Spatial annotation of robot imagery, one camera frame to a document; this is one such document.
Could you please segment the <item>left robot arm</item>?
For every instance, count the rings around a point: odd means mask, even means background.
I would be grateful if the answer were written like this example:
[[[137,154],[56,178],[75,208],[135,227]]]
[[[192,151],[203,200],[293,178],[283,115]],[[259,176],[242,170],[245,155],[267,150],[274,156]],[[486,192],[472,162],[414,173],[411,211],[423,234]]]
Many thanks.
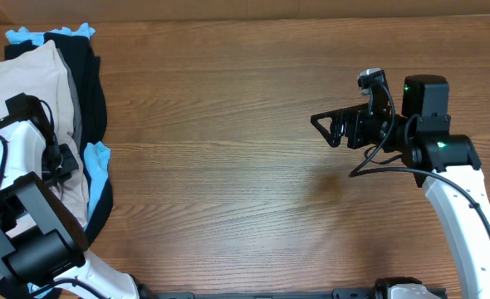
[[[79,165],[54,131],[49,105],[18,94],[0,119],[0,295],[34,298],[55,287],[80,298],[149,298],[131,275],[90,249],[76,217],[51,191]]]

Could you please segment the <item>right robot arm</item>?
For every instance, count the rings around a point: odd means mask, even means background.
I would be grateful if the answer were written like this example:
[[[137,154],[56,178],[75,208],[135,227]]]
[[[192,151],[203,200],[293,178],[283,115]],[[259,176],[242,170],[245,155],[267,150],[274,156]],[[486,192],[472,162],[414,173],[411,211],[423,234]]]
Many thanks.
[[[450,132],[449,84],[437,75],[404,80],[402,108],[394,101],[383,70],[360,73],[365,104],[311,116],[332,148],[364,148],[350,176],[409,173],[438,215],[465,298],[490,298],[490,203],[482,163],[466,135]]]

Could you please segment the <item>beige cotton shorts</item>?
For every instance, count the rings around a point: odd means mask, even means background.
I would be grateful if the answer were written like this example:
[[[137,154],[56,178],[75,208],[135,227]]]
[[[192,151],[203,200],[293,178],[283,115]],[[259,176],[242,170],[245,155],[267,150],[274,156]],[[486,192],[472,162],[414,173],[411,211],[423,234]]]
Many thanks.
[[[48,103],[55,122],[55,134],[61,145],[69,146],[79,168],[60,187],[51,191],[72,212],[81,226],[86,226],[89,188],[83,164],[73,139],[74,105],[67,70],[53,42],[0,62],[0,119],[8,115],[5,100],[25,93]]]

